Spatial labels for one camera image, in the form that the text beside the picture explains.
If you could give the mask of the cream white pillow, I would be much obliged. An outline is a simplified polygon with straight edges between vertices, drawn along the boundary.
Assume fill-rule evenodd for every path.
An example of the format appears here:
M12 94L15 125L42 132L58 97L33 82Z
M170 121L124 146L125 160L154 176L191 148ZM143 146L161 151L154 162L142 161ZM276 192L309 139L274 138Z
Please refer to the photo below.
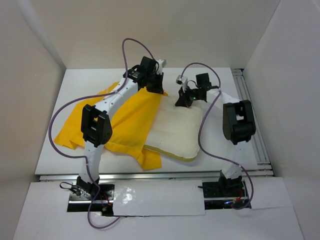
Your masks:
M183 162L195 160L200 147L198 133L203 119L199 102L175 106L176 99L163 96L144 147Z

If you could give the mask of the yellow printed pillowcase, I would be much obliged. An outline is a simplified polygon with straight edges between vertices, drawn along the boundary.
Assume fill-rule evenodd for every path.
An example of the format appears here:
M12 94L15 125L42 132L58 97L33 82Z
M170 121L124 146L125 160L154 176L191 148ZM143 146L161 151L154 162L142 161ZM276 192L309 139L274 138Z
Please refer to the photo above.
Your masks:
M156 94L141 89L129 98L115 113L111 120L112 136L105 148L113 153L129 155L136 159L142 170L162 167L159 153L145 148L149 131L153 125L160 101L168 94ZM85 99L75 105L54 143L76 149L84 146L81 132L82 110L85 105L94 105L102 97Z

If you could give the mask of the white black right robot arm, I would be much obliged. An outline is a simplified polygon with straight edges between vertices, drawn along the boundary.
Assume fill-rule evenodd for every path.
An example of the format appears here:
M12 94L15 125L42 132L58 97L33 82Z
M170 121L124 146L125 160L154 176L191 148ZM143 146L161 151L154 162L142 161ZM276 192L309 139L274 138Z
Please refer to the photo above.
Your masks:
M256 123L252 103L249 100L239 100L222 92L220 85L212 85L208 73L201 73L195 76L196 88L188 86L188 78L178 75L176 83L180 85L177 107L191 107L195 101L208 101L208 96L213 97L213 101L206 111L198 131L198 145L200 150L206 155L225 161L226 164L220 170L218 180L218 191L223 196L230 197L232 194L240 193L243 195L242 170L243 152L248 146L252 136L256 133ZM228 157L221 157L207 152L201 144L201 133L205 121L212 108L218 103L222 110L222 133L229 144Z

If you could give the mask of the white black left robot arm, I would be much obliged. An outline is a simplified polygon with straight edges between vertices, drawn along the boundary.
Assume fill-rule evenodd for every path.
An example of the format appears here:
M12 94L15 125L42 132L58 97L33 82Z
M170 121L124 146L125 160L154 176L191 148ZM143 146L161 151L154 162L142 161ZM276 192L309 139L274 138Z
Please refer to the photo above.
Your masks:
M100 192L99 166L104 145L111 139L111 120L117 110L140 89L163 94L165 59L154 60L144 56L140 64L128 69L110 95L94 105L82 109L80 130L84 139L84 163L76 180L81 194L88 200Z

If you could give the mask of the white cover sheet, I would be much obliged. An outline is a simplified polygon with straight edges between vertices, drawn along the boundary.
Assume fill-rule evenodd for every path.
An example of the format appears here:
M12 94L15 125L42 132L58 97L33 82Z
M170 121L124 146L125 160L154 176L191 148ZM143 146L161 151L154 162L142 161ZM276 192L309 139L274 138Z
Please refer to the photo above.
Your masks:
M113 214L128 217L206 214L201 180L118 180Z

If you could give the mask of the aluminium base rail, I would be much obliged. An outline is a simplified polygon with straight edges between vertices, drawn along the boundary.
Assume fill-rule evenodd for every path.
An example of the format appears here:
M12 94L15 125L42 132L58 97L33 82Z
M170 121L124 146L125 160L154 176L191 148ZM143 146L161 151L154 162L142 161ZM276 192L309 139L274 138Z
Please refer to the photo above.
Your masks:
M174 172L174 173L137 173L137 174L103 174L99 179L109 200L114 197L116 180L136 181L162 181L162 180L201 180L200 188L203 190L205 209L220 209L223 203L235 197L242 197L244 203L249 199L249 183L245 183L247 175L242 173L242 184L228 190L222 190L217 171L208 172Z

